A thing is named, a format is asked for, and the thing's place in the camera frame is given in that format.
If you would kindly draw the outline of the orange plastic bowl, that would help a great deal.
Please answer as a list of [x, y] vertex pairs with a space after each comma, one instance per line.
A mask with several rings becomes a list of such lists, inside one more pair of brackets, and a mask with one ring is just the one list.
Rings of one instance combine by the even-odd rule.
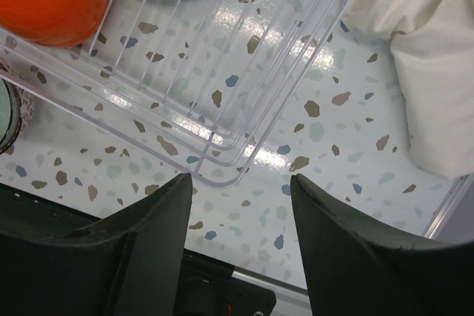
[[36, 44], [73, 47], [91, 37], [108, 0], [1, 0], [1, 27]]

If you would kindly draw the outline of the green glazed ceramic bowl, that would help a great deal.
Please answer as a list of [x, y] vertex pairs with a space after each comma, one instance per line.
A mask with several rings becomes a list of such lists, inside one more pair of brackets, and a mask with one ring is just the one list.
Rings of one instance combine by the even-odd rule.
[[28, 91], [1, 80], [1, 154], [30, 126], [35, 112], [34, 97]]

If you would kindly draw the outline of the cream cloth on table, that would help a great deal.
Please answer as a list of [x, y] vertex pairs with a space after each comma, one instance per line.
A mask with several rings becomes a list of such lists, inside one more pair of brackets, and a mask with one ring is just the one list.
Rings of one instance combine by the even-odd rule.
[[473, 0], [352, 0], [351, 29], [389, 41], [410, 156], [433, 174], [473, 172]]

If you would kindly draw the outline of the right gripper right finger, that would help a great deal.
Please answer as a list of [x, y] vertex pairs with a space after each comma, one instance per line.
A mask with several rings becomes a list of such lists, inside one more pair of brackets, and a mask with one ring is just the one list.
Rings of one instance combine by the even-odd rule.
[[389, 226], [302, 174], [290, 193], [314, 315], [473, 314], [473, 243]]

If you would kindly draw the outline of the white wire dish rack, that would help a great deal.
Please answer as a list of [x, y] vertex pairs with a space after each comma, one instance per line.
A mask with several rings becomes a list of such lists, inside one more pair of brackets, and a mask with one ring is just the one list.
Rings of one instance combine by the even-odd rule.
[[35, 97], [212, 187], [238, 182], [351, 0], [108, 0], [70, 49], [2, 30]]

